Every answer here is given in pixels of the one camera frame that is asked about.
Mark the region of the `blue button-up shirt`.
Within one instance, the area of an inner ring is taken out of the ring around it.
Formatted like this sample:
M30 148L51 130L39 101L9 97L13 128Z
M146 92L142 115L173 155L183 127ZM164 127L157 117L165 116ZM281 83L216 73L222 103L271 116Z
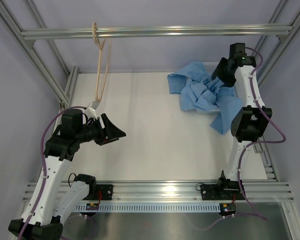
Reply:
M182 111L211 113L219 111L210 127L225 135L237 113L243 107L233 87L226 87L219 79L212 79L201 61L193 61L167 76L170 94L179 95Z

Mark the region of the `beige wooden clothes hanger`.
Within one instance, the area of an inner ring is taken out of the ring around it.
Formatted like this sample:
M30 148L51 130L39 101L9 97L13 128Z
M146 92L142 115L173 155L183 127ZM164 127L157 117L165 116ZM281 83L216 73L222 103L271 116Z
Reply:
M100 40L99 34L97 33L98 25L96 22L92 23L91 26L92 30L92 39L94 44L98 47L98 61L97 61L97 77L96 77L96 87L95 87L95 95L94 100L97 103L100 103L102 101L104 91L106 88L107 80L108 80L108 73L109 73L109 67L111 62L111 52L112 52L112 41L107 40L107 38L104 38L103 40ZM104 71L104 78L101 80L101 70L102 70L102 60L103 60L103 53L106 43L108 42L108 49L107 49L107 58L106 58L106 65L105 65L105 71Z

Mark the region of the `white perforated plastic basket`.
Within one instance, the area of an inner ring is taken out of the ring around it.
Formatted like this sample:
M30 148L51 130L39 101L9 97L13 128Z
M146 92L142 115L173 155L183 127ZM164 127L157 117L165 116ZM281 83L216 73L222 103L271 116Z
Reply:
M202 64L205 67L206 72L212 76L213 72L215 71L218 62L202 62ZM233 87L223 87L224 93L226 93L227 96L232 96L235 99L239 99L237 89L235 86ZM217 115L220 112L220 108L214 108L209 111L204 111L201 109L197 109L196 112L201 115Z

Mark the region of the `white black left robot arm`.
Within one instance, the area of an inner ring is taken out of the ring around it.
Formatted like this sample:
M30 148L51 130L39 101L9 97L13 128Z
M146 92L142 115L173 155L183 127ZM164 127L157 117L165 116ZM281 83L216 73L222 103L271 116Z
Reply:
M69 190L56 202L57 194L80 145L95 142L99 146L110 144L126 136L107 117L88 117L88 109L74 106L57 116L60 124L48 140L41 139L42 170L32 197L19 219L8 226L9 232L19 240L59 240L64 223L82 200L104 199L96 178L78 174Z

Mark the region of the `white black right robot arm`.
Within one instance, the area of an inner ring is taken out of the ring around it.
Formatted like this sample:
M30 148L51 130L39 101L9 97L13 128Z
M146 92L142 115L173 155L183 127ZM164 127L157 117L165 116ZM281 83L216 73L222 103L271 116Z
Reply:
M265 107L260 95L256 59L247 55L246 49L245 43L231 44L229 57L223 57L212 74L212 78L219 78L225 87L235 89L243 106L231 121L233 145L225 170L216 184L200 187L202 198L206 200L244 199L240 178L249 156L248 145L256 143L264 134L272 117L272 109Z

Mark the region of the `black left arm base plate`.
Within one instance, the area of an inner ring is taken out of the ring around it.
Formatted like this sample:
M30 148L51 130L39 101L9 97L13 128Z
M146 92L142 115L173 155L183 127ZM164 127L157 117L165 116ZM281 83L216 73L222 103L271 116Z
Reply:
M92 201L111 201L114 186L112 184L95 184L89 187L89 193L84 200Z

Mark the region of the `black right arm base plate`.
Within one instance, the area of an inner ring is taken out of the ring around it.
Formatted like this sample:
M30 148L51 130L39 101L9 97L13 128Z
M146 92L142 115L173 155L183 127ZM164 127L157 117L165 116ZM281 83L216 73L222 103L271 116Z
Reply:
M239 190L239 186L234 188L221 187L218 184L201 184L199 186L202 200L244 200L243 194Z

